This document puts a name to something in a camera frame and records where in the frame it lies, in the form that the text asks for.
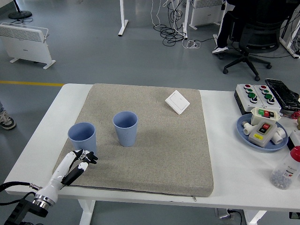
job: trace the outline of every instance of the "white switch box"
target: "white switch box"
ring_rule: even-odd
[[[174,91],[165,102],[178,114],[182,114],[183,111],[189,106],[189,102],[176,90]]]

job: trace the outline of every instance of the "electric heater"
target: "electric heater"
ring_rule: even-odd
[[[23,25],[2,23],[0,25],[0,38],[10,57],[11,63],[18,59],[30,60],[47,64],[44,69],[48,69],[55,60],[52,60],[46,43],[46,35],[41,30],[25,28]]]
[[[217,23],[222,20],[222,0],[196,0],[192,12],[190,27]]]

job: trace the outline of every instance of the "plastic bottle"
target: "plastic bottle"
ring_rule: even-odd
[[[300,146],[294,147],[273,170],[270,181],[282,190],[288,189],[300,174]]]

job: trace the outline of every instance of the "blue plate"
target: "blue plate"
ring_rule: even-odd
[[[269,141],[269,143],[264,148],[259,147],[255,144],[252,144],[248,140],[248,136],[244,134],[244,132],[243,132],[244,127],[242,125],[243,121],[247,121],[249,124],[251,124],[250,123],[251,117],[252,117],[252,113],[242,115],[236,123],[238,133],[242,137],[243,141],[245,141],[247,144],[251,145],[253,148],[260,149],[260,150],[263,150],[263,151],[277,151],[277,150],[283,148],[287,144],[288,139],[289,139],[287,135],[280,144],[274,144],[272,141]],[[282,128],[285,131],[285,134],[286,134],[286,130],[283,128],[283,126],[281,126],[278,122],[276,122],[276,125],[277,125],[277,127]]]

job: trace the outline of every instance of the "sneaker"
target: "sneaker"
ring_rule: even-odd
[[[8,113],[3,110],[0,112],[0,126],[6,130],[10,130],[16,126],[15,121],[9,117]]]
[[[228,47],[224,47],[224,48],[219,48],[218,46],[215,47],[215,49],[212,51],[213,54],[219,54],[219,53],[223,53],[225,51],[228,51]]]

